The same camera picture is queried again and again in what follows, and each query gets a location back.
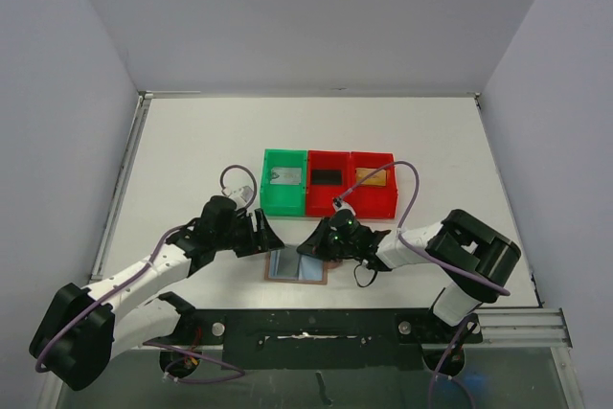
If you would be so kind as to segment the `silver grey card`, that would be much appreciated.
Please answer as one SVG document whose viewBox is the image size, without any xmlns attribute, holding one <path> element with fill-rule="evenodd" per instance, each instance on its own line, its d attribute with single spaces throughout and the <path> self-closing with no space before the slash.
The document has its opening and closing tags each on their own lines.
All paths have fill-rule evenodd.
<svg viewBox="0 0 613 409">
<path fill-rule="evenodd" d="M 296 167 L 274 167 L 269 173 L 269 183 L 271 185 L 300 186 L 303 182 L 301 168 Z"/>
</svg>

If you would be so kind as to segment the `brown leather card holder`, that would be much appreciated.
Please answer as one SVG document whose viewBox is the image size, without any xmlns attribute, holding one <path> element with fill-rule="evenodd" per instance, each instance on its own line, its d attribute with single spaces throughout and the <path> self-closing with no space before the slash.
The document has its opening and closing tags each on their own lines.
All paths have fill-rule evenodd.
<svg viewBox="0 0 613 409">
<path fill-rule="evenodd" d="M 325 285 L 329 272 L 341 265 L 340 261 L 320 261 L 287 247 L 267 255 L 264 278 L 273 283 Z"/>
</svg>

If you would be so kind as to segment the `black card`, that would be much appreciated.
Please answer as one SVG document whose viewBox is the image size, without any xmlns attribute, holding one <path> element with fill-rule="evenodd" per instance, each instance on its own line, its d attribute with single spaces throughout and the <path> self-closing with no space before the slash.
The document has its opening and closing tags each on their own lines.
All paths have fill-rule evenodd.
<svg viewBox="0 0 613 409">
<path fill-rule="evenodd" d="M 314 186 L 342 186 L 343 174 L 341 170 L 312 170 L 310 184 Z"/>
</svg>

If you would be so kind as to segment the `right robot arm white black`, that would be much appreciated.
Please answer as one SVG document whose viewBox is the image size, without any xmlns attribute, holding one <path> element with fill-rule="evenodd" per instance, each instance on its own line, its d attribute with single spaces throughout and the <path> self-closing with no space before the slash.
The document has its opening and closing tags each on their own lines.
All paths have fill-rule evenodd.
<svg viewBox="0 0 613 409">
<path fill-rule="evenodd" d="M 460 209 L 418 229 L 373 230 L 349 209 L 324 217 L 297 252 L 324 262 L 354 260 L 376 275 L 431 263 L 451 279 L 426 317 L 429 334 L 449 340 L 482 304 L 509 296 L 506 283 L 521 258 L 512 240 Z"/>
</svg>

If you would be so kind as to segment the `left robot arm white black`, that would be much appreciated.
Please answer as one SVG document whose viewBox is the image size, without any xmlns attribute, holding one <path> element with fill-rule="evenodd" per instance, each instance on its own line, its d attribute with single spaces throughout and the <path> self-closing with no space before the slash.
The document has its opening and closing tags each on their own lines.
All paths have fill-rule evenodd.
<svg viewBox="0 0 613 409">
<path fill-rule="evenodd" d="M 217 253 L 248 257 L 284 248 L 264 214 L 222 195 L 200 216 L 170 228 L 149 256 L 98 282 L 57 291 L 34 334 L 35 370 L 75 391 L 93 383 L 110 361 L 151 338 L 190 339 L 193 307 L 167 290 L 211 263 Z"/>
</svg>

